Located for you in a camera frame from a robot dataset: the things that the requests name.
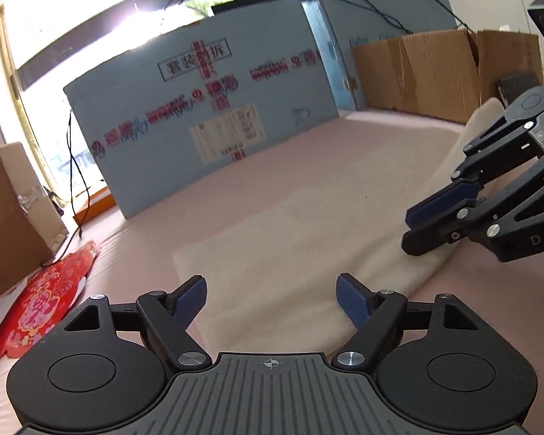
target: blue gripper pad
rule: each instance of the blue gripper pad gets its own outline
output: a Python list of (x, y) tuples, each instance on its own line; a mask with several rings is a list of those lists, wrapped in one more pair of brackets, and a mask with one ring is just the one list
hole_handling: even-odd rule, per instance
[(371, 318), (368, 299), (343, 276), (337, 278), (337, 302), (357, 330)]
[(476, 199), (481, 190), (482, 186), (479, 183), (466, 183), (463, 180), (451, 183), (421, 203), (410, 207), (405, 215), (405, 223), (412, 229), (419, 227), (463, 199)]
[(204, 307), (206, 298), (207, 283), (205, 278), (202, 278), (175, 301), (173, 318), (184, 329), (187, 329)]

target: red floral fan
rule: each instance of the red floral fan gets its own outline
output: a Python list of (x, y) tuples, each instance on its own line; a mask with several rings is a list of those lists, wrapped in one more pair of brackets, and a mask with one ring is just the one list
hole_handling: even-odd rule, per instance
[(4, 353), (20, 358), (61, 321), (82, 290), (83, 278), (98, 253), (90, 241), (28, 280), (0, 324), (0, 359)]

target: beige cloth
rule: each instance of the beige cloth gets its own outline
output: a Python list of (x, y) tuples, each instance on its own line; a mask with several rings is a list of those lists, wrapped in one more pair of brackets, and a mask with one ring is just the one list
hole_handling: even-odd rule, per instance
[(431, 127), (393, 137), (329, 180), (175, 251), (180, 277), (207, 279), (196, 319), (206, 350), (331, 354), (354, 332), (335, 299), (340, 273), (371, 289), (415, 290), (453, 247), (406, 255), (405, 211), (448, 183), (465, 143), (502, 112), (493, 99), (461, 135)]

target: pink tablecloth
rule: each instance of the pink tablecloth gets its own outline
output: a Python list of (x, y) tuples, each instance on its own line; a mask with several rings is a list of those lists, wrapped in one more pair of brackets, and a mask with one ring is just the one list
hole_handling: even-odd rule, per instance
[[(172, 259), (175, 249), (205, 240), (328, 178), (391, 136), (432, 124), (456, 133), (461, 129), (416, 116), (354, 113), (210, 175), (129, 221), (112, 210), (86, 228), (83, 240), (96, 239), (102, 251), (85, 294), (132, 302), (151, 289), (175, 289), (180, 282)], [(439, 292), (458, 295), (534, 365), (539, 390), (526, 427), (544, 435), (544, 254), (499, 264), (485, 249), (464, 241), (412, 298), (430, 301)], [(200, 338), (193, 328), (190, 333)], [(138, 340), (136, 335), (125, 337)], [(20, 427), (5, 390), (12, 364), (0, 361), (0, 435)]]

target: blue cardboard box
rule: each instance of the blue cardboard box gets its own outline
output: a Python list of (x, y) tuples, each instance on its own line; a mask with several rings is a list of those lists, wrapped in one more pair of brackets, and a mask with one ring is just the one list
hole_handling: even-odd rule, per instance
[[(358, 77), (353, 46), (403, 36), (371, 11), (364, 0), (311, 0), (303, 6), (340, 109), (364, 109), (367, 101)], [(397, 18), (412, 32), (455, 29), (456, 19), (446, 10), (449, 0), (368, 0), (379, 11)]]
[(178, 28), (64, 91), (126, 218), (338, 115), (298, 0)]

